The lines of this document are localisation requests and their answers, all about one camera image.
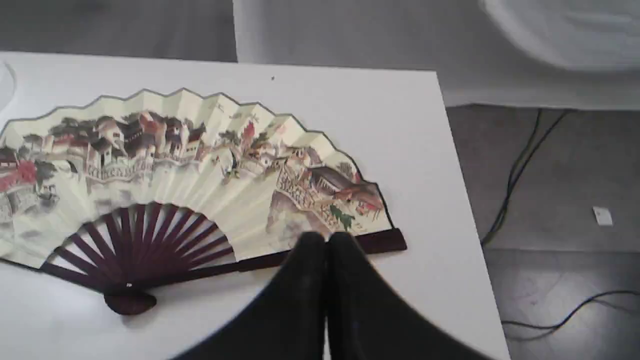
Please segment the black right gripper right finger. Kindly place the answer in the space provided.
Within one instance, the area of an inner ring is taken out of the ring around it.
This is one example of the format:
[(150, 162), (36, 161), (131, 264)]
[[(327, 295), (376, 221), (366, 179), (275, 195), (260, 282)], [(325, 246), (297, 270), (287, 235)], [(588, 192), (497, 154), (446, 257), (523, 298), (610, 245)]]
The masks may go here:
[(333, 360), (485, 360), (387, 283), (352, 235), (327, 242), (327, 339)]

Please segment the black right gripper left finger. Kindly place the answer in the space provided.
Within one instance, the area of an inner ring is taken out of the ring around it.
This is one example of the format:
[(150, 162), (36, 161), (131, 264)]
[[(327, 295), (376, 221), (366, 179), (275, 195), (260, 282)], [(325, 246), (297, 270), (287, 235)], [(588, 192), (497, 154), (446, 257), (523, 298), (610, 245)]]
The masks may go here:
[(179, 360), (321, 360), (325, 341), (325, 238), (304, 232), (285, 262), (237, 316)]

